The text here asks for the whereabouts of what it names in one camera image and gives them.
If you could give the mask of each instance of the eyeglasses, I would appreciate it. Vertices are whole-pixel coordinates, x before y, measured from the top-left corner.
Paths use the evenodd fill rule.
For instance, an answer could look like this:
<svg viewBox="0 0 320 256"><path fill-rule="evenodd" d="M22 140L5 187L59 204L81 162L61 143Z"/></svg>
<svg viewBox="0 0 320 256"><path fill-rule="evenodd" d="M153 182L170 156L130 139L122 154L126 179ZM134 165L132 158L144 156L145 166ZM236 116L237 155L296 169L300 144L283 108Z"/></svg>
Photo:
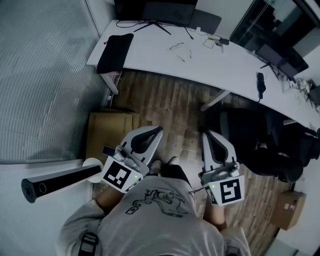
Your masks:
<svg viewBox="0 0 320 256"><path fill-rule="evenodd" d="M182 47L184 44L184 42L177 43L176 45L170 48L170 51L174 51L175 49Z"/></svg>
<svg viewBox="0 0 320 256"><path fill-rule="evenodd" d="M184 42L180 42L180 43L177 43L176 45L172 46L170 48L170 51L174 51L175 49L177 48L181 48L185 43ZM190 59L192 58L192 52L191 50L189 49L189 52L190 52ZM179 55L177 55L183 62L185 62L185 60L183 58L181 58Z"/></svg>

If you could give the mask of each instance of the white desk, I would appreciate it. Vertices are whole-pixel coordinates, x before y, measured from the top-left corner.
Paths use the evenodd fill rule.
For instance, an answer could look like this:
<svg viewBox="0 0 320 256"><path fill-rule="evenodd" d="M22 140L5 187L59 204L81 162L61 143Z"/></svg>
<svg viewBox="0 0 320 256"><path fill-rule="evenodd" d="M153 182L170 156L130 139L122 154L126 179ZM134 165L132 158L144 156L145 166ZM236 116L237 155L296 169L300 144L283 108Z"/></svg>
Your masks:
<svg viewBox="0 0 320 256"><path fill-rule="evenodd" d="M257 90L257 72L264 74L266 91L261 104L274 109L285 116L297 121L305 127L316 130L320 128L320 114L304 100L295 89L286 89L288 82L279 82L269 67L260 69L264 65L247 50L232 42L223 47L214 46L209 49L203 46L207 36L200 36L191 32L192 40L182 27L167 26L169 35L156 26L149 26L137 32L143 25L131 28L119 28L113 20L92 51L87 65L97 66L105 49L104 42L111 35L125 35L133 33L130 49L125 59L124 68L149 71L170 75L222 89L221 93L212 99L213 103L221 100L228 93L234 93L251 99L259 100ZM181 48L170 51L178 43L184 43ZM110 78L104 80L110 89L118 94Z"/></svg>

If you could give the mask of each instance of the white wall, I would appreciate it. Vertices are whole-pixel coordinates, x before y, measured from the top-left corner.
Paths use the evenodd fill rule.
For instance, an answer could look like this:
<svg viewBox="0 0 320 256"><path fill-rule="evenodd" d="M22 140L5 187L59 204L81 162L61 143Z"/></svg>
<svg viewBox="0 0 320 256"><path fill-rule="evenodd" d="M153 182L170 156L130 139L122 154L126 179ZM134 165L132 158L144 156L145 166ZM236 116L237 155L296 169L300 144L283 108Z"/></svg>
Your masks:
<svg viewBox="0 0 320 256"><path fill-rule="evenodd" d="M117 19L114 0L86 0L100 37L112 20Z"/></svg>
<svg viewBox="0 0 320 256"><path fill-rule="evenodd" d="M280 230L276 238L281 242L313 255L320 246L320 159L311 160L304 168L302 180L295 190L306 194L305 205L296 226Z"/></svg>
<svg viewBox="0 0 320 256"><path fill-rule="evenodd" d="M320 45L303 58L309 68L299 73L297 77L313 79L317 86L320 85Z"/></svg>
<svg viewBox="0 0 320 256"><path fill-rule="evenodd" d="M229 39L253 0L198 0L196 9L222 18L215 34Z"/></svg>
<svg viewBox="0 0 320 256"><path fill-rule="evenodd" d="M55 242L65 220L91 199L91 184L72 188L29 203L21 181L82 166L82 160L0 165L0 255L56 256Z"/></svg>
<svg viewBox="0 0 320 256"><path fill-rule="evenodd" d="M297 7L292 0L276 0L270 5L274 8L274 17L281 22L283 22L285 18L294 10L294 8Z"/></svg>
<svg viewBox="0 0 320 256"><path fill-rule="evenodd" d="M320 19L320 7L315 0L304 0L313 10L315 15Z"/></svg>
<svg viewBox="0 0 320 256"><path fill-rule="evenodd" d="M318 46L320 46L320 28L315 27L304 38L297 42L293 48L304 58Z"/></svg>

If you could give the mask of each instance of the speaker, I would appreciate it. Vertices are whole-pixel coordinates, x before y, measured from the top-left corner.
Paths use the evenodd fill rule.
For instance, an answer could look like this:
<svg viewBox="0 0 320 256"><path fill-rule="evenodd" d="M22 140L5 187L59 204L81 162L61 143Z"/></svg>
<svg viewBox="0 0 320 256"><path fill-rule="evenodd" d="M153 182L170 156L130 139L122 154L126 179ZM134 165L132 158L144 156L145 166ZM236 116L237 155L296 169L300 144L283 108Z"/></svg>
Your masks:
<svg viewBox="0 0 320 256"><path fill-rule="evenodd" d="M21 188L24 197L29 203L33 204L40 197L84 182L101 172L100 165L82 166L57 173L24 178L21 181Z"/></svg>

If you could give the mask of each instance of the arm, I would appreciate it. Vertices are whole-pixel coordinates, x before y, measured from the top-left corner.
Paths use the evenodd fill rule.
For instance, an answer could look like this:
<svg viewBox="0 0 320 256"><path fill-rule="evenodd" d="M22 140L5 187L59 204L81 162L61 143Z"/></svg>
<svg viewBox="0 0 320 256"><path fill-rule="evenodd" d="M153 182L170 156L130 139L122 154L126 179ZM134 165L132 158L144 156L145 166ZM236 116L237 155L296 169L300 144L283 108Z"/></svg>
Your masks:
<svg viewBox="0 0 320 256"><path fill-rule="evenodd" d="M225 207L213 206L207 198L203 219L214 225L226 244L225 255L250 256L249 245L242 228L227 228Z"/></svg>
<svg viewBox="0 0 320 256"><path fill-rule="evenodd" d="M97 235L100 221L111 212L123 196L124 194L116 189L108 187L95 200L80 207L66 220L60 231L56 244L57 255L78 255L84 233L92 232Z"/></svg>
<svg viewBox="0 0 320 256"><path fill-rule="evenodd" d="M104 211L105 215L108 215L112 209L120 202L124 197L124 193L116 190L113 187L108 187L102 193L100 193L95 201L97 205Z"/></svg>
<svg viewBox="0 0 320 256"><path fill-rule="evenodd" d="M218 229L218 231L222 231L227 228L225 207L213 206L209 198L206 199L203 219L206 222L214 225Z"/></svg>

